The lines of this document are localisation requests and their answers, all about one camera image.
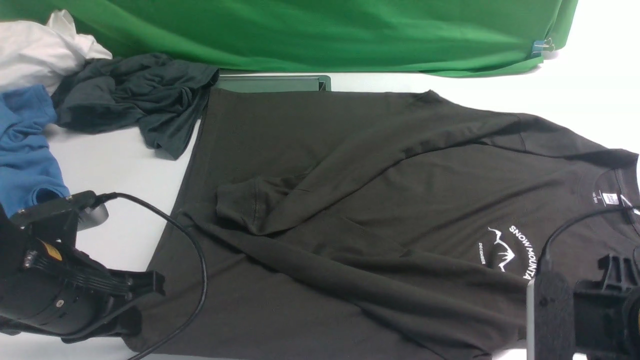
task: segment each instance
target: fabric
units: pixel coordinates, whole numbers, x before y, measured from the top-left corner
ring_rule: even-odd
[[[9,217],[20,209],[69,196],[42,134],[55,120],[42,85],[0,93],[0,203]]]
[[[66,8],[118,56],[160,51],[226,69],[493,76],[537,67],[534,45],[562,48],[577,2],[5,0],[0,17]]]
[[[52,94],[62,78],[82,69],[87,59],[111,58],[93,36],[76,33],[66,10],[52,12],[46,26],[0,22],[0,34],[0,92],[43,84]]]
[[[90,134],[138,125],[147,146],[177,159],[218,72],[164,54],[96,60],[65,78],[52,95],[58,125]]]
[[[238,359],[491,359],[521,338],[544,241],[577,215],[640,203],[637,155],[547,120],[426,94],[213,90],[174,216],[204,246],[209,299],[161,352]],[[640,245],[612,214],[555,244],[570,281]],[[198,298],[167,229],[141,350]]]

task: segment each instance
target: clothing pile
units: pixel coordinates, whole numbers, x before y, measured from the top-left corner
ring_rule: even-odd
[[[111,59],[64,10],[46,26],[0,22],[0,33],[0,204],[8,216],[69,195],[46,125],[90,134],[137,125],[149,147],[177,159],[218,80],[217,67],[164,54]]]

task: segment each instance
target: green backdrop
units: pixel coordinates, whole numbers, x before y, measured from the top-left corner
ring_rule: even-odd
[[[163,52],[261,71],[531,70],[566,43],[577,0],[1,0],[0,20],[67,9],[115,56]]]

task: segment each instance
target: white table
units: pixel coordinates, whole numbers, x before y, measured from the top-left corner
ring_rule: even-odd
[[[328,75],[333,91],[433,89],[465,106],[534,113],[604,146],[640,152],[640,70],[635,49],[640,35],[638,13],[637,0],[582,0],[566,48],[538,70],[519,76],[449,79],[416,73]],[[135,128],[90,136],[50,127],[47,134],[72,193],[131,193],[166,212],[173,207],[195,140],[191,139],[179,160],[171,161],[156,157],[146,148]],[[108,207],[110,219],[100,227],[80,232],[77,246],[107,267],[146,269],[164,222],[123,200],[110,202]],[[64,345],[57,338],[45,336],[0,335],[0,359],[117,360],[130,355],[120,339]],[[497,359],[525,359],[525,351],[509,350]]]

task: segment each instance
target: black cable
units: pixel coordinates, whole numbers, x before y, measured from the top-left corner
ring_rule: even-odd
[[[189,325],[191,325],[193,320],[195,320],[195,318],[198,316],[198,314],[200,314],[200,312],[201,312],[201,310],[202,310],[202,308],[204,306],[204,302],[205,302],[205,300],[207,298],[207,288],[208,288],[208,285],[209,285],[208,284],[208,280],[207,280],[207,262],[206,262],[206,260],[204,258],[204,251],[202,250],[202,246],[200,246],[200,243],[198,243],[197,240],[195,240],[191,235],[189,235],[189,233],[187,232],[187,229],[185,229],[182,225],[180,225],[172,217],[170,217],[166,213],[163,213],[157,207],[155,207],[155,206],[149,204],[148,202],[146,202],[144,200],[141,200],[141,199],[139,199],[139,198],[137,198],[137,197],[135,197],[133,195],[129,195],[129,194],[126,194],[126,193],[106,193],[106,194],[98,195],[98,200],[102,201],[102,202],[107,202],[107,201],[110,201],[110,200],[113,200],[113,199],[117,199],[117,198],[127,199],[129,201],[135,202],[136,204],[151,210],[152,212],[154,212],[159,217],[165,219],[169,224],[173,225],[182,234],[184,234],[184,236],[186,236],[189,239],[189,241],[191,241],[191,244],[193,245],[193,248],[198,253],[198,258],[200,260],[200,269],[202,271],[202,290],[200,292],[200,301],[198,302],[198,305],[196,306],[195,310],[191,313],[191,316],[189,316],[189,318],[184,323],[182,323],[182,325],[180,325],[177,329],[175,329],[171,334],[165,336],[163,339],[161,339],[157,343],[151,345],[150,347],[148,347],[144,351],[140,352],[139,354],[136,354],[136,355],[128,358],[128,360],[140,360],[143,357],[146,357],[147,355],[150,355],[151,353],[156,351],[158,348],[160,348],[161,346],[163,346],[164,344],[168,343],[169,341],[174,339],[176,336],[178,336],[182,331],[184,331],[184,329],[186,329]]]
[[[597,216],[609,214],[609,213],[625,212],[625,211],[638,210],[638,209],[640,209],[640,206],[624,206],[622,208],[600,209],[597,211],[583,214],[579,217],[573,218],[565,222],[564,224],[560,225],[560,227],[558,227],[551,234],[551,236],[549,236],[544,246],[542,246],[542,251],[540,252],[540,261],[538,262],[538,269],[536,271],[536,274],[540,274],[543,271],[544,272],[551,271],[551,268],[552,268],[552,261],[551,261],[551,254],[550,254],[551,245],[553,245],[553,243],[556,241],[558,236],[560,236],[560,234],[565,232],[571,226],[578,224],[579,222],[586,220],[588,218],[597,217]]]

